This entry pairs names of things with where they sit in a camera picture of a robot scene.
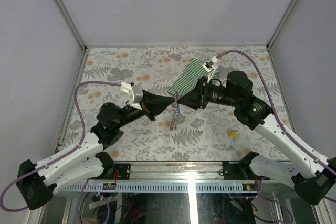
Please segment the key with blue tag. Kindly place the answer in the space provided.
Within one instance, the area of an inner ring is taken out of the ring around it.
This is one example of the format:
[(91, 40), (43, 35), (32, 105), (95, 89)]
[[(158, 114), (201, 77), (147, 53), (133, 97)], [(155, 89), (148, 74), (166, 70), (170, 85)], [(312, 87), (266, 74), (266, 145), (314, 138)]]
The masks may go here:
[(176, 110), (176, 113), (177, 114), (180, 114), (180, 105), (175, 105), (175, 104), (172, 104), (171, 107), (173, 107), (175, 110)]

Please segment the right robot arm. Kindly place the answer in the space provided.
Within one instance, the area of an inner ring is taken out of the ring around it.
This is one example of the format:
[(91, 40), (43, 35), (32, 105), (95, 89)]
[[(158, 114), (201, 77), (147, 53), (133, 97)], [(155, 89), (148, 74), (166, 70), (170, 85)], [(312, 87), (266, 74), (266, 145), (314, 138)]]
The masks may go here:
[(240, 175), (245, 179), (265, 176), (281, 182), (307, 203), (318, 205), (335, 185), (335, 158), (314, 150), (285, 126), (265, 101), (253, 95), (252, 86), (244, 72), (232, 71), (225, 86), (200, 78), (178, 102), (193, 109), (204, 109), (208, 103), (234, 107), (234, 116), (241, 124), (266, 138), (291, 162), (284, 164), (250, 153), (240, 161)]

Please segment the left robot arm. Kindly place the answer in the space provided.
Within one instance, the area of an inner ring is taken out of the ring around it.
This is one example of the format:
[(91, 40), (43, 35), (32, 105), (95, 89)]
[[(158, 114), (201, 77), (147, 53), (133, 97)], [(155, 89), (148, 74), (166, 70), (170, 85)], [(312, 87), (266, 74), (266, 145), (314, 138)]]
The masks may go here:
[(127, 93), (131, 103), (103, 104), (97, 124), (79, 141), (36, 163), (28, 159), (20, 164), (15, 184), (29, 210), (44, 206), (59, 191), (84, 179), (111, 178), (115, 163), (105, 150), (123, 136), (120, 129), (143, 116), (153, 121), (174, 102), (173, 97), (145, 90)]

